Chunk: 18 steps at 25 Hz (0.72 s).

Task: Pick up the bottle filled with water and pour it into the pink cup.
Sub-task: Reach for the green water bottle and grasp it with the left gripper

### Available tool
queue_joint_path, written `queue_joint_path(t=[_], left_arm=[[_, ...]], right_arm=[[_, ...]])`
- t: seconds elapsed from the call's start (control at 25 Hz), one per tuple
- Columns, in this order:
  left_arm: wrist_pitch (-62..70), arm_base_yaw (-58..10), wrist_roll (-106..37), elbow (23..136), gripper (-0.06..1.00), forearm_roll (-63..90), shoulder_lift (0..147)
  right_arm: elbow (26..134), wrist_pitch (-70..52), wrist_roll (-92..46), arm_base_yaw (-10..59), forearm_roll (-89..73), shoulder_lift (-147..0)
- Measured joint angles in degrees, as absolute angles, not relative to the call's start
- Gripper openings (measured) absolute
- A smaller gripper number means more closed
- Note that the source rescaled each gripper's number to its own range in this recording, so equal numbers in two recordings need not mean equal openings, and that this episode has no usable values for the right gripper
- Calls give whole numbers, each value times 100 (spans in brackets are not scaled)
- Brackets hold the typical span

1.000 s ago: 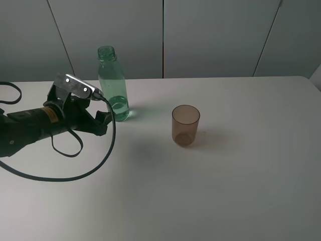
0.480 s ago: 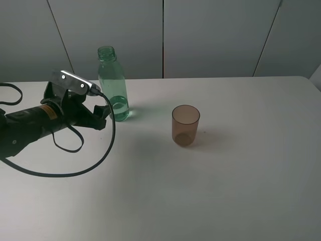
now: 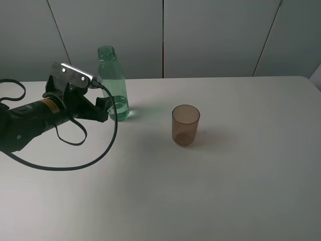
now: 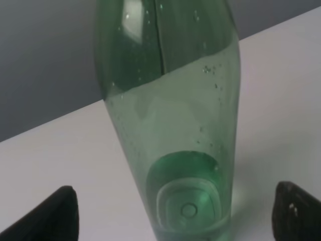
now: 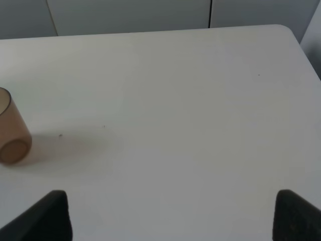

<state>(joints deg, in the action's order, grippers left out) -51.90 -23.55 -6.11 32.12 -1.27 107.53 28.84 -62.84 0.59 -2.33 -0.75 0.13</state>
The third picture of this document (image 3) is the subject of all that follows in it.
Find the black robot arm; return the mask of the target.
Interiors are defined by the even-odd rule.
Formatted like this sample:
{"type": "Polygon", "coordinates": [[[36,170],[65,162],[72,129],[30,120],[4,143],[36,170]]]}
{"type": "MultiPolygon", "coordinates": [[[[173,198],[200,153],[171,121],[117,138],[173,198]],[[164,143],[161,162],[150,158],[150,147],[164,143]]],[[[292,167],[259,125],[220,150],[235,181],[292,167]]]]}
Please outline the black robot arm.
{"type": "Polygon", "coordinates": [[[77,119],[105,122],[114,97],[98,97],[92,104],[85,94],[89,87],[102,88],[96,79],[85,81],[83,87],[70,80],[50,76],[41,100],[16,108],[1,104],[1,151],[13,153],[22,150],[33,138],[50,129],[57,129],[68,121],[85,128],[77,119]]]}

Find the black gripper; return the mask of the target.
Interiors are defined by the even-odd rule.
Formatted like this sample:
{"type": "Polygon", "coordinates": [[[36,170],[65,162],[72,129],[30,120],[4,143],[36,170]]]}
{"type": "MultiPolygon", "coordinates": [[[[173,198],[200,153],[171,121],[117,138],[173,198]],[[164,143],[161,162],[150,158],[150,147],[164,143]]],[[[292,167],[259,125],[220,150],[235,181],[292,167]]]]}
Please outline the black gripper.
{"type": "Polygon", "coordinates": [[[43,98],[49,98],[59,108],[59,112],[67,118],[94,120],[103,123],[108,120],[108,111],[96,111],[97,108],[111,108],[110,97],[97,97],[95,106],[85,98],[90,80],[87,77],[76,77],[75,80],[66,77],[50,75],[43,98]]]}

